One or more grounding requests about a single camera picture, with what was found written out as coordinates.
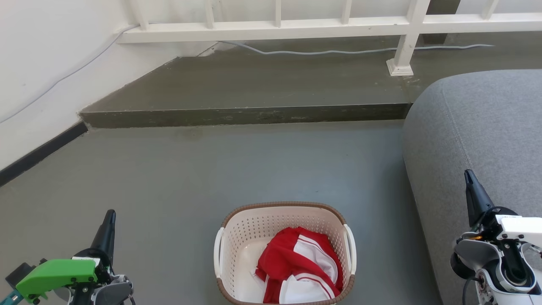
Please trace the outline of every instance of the white railing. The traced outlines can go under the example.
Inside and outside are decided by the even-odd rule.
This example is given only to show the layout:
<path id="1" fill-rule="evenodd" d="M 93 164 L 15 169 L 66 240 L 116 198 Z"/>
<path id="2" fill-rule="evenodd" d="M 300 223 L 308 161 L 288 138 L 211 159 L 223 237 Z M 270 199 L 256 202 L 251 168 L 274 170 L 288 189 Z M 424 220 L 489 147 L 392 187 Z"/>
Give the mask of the white railing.
<path id="1" fill-rule="evenodd" d="M 343 0 L 337 19 L 282 20 L 275 0 L 275 20 L 215 22 L 211 0 L 205 1 L 205 23 L 149 24 L 139 3 L 132 9 L 139 27 L 125 32 L 119 43 L 295 39 L 401 35 L 395 57 L 388 60 L 392 76 L 413 75 L 410 58 L 420 34 L 540 31 L 542 12 L 494 14 L 499 0 L 487 0 L 480 14 L 426 15 L 430 0 L 411 0 L 406 16 L 350 18 L 352 0 Z"/>

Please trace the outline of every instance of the laundry basket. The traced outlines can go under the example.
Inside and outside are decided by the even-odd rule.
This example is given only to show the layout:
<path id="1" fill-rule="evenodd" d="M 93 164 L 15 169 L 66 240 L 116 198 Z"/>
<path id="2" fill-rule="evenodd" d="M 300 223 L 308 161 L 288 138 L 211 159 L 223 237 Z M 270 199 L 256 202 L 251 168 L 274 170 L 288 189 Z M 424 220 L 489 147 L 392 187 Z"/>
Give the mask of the laundry basket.
<path id="1" fill-rule="evenodd" d="M 343 216 L 336 209 L 315 202 L 267 202 L 235 209 L 226 217 L 216 235 L 216 281 L 228 301 L 239 305 L 261 304 L 264 291 L 251 272 L 267 244 L 279 231 L 298 226 L 326 234 L 343 269 L 344 288 L 339 296 L 304 304 L 334 304 L 352 290 L 356 243 Z"/>

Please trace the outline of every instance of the red and white clothing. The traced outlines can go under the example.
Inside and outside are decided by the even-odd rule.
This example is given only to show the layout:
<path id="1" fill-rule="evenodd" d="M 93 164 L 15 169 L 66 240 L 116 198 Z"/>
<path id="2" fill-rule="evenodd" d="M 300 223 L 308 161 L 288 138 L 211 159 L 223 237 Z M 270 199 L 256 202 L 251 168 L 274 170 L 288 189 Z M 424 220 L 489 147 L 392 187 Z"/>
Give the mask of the red and white clothing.
<path id="1" fill-rule="evenodd" d="M 264 303 L 304 303 L 332 299 L 343 289 L 343 270 L 325 234 L 286 228 L 267 244 L 254 278 Z"/>

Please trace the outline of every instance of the gray floor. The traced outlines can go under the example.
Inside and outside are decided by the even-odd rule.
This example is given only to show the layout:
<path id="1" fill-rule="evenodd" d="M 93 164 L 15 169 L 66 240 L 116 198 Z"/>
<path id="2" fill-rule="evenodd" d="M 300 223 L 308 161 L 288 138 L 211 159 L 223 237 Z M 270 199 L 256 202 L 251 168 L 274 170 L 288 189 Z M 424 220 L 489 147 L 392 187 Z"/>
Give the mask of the gray floor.
<path id="1" fill-rule="evenodd" d="M 356 238 L 356 284 L 342 304 L 438 304 L 401 127 L 92 130 L 0 188 L 0 275 L 86 248 L 114 208 L 114 266 L 134 281 L 138 304 L 227 304 L 212 267 L 223 218 L 241 205 L 303 200 L 337 208 Z"/>
<path id="2" fill-rule="evenodd" d="M 255 40 L 263 51 L 358 51 L 397 47 L 399 36 Z M 261 55 L 243 48 L 207 57 L 177 58 L 83 112 L 235 109 L 414 102 L 434 81 L 462 73 L 542 68 L 542 32 L 449 34 L 446 46 L 494 47 L 416 50 L 413 77 L 391 77 L 395 51 L 316 56 Z"/>

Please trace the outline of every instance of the white wall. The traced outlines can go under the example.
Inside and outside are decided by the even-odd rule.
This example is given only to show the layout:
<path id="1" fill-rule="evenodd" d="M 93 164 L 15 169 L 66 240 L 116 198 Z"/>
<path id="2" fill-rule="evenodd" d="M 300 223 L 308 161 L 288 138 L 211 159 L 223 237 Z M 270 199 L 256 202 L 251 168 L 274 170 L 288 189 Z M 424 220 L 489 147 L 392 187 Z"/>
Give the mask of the white wall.
<path id="1" fill-rule="evenodd" d="M 0 117 L 93 56 L 128 24 L 128 0 L 1 0 Z M 213 0 L 216 21 L 273 20 L 274 0 Z M 464 0 L 459 13 L 481 11 Z M 203 22 L 203 0 L 142 0 L 151 22 Z M 283 0 L 282 18 L 335 18 L 343 0 Z M 352 17 L 401 16 L 409 0 L 353 0 Z M 501 0 L 496 12 L 542 11 L 540 0 Z M 0 124 L 0 169 L 78 121 L 76 113 L 177 56 L 195 56 L 212 42 L 113 45 L 34 105 Z"/>
<path id="2" fill-rule="evenodd" d="M 93 56 L 131 19 L 124 0 L 0 1 L 0 117 Z M 114 44 L 0 124 L 0 169 L 75 124 L 83 107 L 177 56 L 195 56 L 212 44 Z"/>

